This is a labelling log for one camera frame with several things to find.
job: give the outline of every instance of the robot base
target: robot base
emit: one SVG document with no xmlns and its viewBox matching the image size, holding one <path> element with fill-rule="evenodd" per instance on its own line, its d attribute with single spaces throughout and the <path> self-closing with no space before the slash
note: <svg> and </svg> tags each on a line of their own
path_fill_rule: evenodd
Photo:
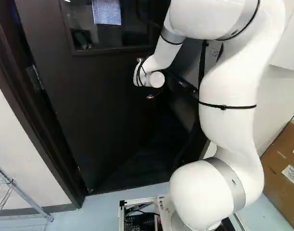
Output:
<svg viewBox="0 0 294 231">
<path fill-rule="evenodd" d="M 163 231 L 196 231 L 190 229 L 179 217 L 169 195 L 157 197 L 158 208 L 161 216 Z M 214 231 L 220 222 L 209 227 L 206 231 Z"/>
</svg>

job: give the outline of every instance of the window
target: window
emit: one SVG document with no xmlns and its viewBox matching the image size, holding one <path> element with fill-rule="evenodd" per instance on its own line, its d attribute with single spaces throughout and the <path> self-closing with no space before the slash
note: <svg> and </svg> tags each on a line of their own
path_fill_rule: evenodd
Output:
<svg viewBox="0 0 294 231">
<path fill-rule="evenodd" d="M 76 51 L 150 47 L 148 0 L 60 1 Z"/>
</svg>

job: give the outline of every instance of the baseboard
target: baseboard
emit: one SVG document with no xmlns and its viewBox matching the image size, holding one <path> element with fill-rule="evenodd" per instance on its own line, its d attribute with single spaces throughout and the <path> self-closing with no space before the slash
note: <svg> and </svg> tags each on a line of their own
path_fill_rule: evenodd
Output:
<svg viewBox="0 0 294 231">
<path fill-rule="evenodd" d="M 44 206 L 43 210 L 47 213 L 58 213 L 76 210 L 73 204 Z M 3 209 L 0 211 L 0 217 L 22 216 L 39 214 L 34 208 Z"/>
</svg>

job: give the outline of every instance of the black door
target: black door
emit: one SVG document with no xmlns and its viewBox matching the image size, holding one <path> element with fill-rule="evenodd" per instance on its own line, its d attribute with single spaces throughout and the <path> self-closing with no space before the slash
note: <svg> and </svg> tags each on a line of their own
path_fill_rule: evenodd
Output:
<svg viewBox="0 0 294 231">
<path fill-rule="evenodd" d="M 160 32 L 148 20 L 161 24 L 169 2 L 15 2 L 85 184 L 96 189 L 152 127 L 153 102 L 133 86 L 132 75 L 136 58 L 151 54 Z"/>
</svg>

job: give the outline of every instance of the metal rack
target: metal rack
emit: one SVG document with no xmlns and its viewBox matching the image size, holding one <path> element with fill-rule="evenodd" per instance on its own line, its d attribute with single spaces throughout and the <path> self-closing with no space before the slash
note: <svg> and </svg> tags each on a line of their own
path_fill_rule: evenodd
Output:
<svg viewBox="0 0 294 231">
<path fill-rule="evenodd" d="M 3 209 L 11 193 L 15 191 L 28 202 L 39 215 L 0 217 L 0 230 L 2 231 L 45 231 L 47 223 L 53 217 L 46 213 L 30 196 L 28 196 L 15 182 L 0 168 L 0 211 Z"/>
</svg>

